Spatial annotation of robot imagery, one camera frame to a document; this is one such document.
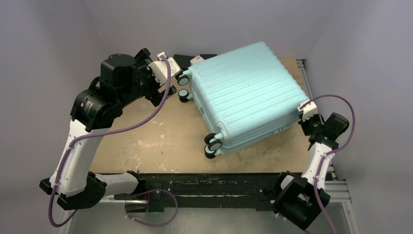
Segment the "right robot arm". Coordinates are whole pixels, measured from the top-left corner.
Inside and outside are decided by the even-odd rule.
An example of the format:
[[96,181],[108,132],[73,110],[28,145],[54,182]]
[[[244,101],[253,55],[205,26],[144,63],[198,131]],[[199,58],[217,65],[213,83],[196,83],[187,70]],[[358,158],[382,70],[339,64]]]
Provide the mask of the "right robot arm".
[[327,120],[315,114],[298,124],[309,137],[308,164],[301,175],[290,171],[279,175],[273,185],[272,210],[305,231],[330,201],[325,191],[326,174],[339,146],[336,139],[348,129],[349,120],[338,113]]

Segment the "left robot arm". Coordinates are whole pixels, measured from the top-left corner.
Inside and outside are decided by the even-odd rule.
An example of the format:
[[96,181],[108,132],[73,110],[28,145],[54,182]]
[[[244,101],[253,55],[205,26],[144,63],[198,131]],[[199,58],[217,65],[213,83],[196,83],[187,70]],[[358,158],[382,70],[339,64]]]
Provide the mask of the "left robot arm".
[[81,210],[110,195],[144,196],[145,186],[137,172],[99,174],[90,172],[90,166],[103,137],[115,133],[112,125],[123,109],[145,98],[159,111],[176,92],[171,80],[180,71],[174,58],[161,53],[152,60],[147,49],[135,56],[113,54],[101,62],[100,75],[75,98],[68,139],[56,171],[39,184],[53,203],[66,211]]

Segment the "light blue suitcase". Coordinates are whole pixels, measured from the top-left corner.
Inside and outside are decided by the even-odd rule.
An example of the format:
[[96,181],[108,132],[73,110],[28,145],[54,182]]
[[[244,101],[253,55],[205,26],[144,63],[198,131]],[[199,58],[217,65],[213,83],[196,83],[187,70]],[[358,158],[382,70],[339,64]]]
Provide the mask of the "light blue suitcase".
[[270,47],[256,42],[192,64],[179,77],[181,102],[193,100],[209,129],[212,159],[291,128],[308,95]]

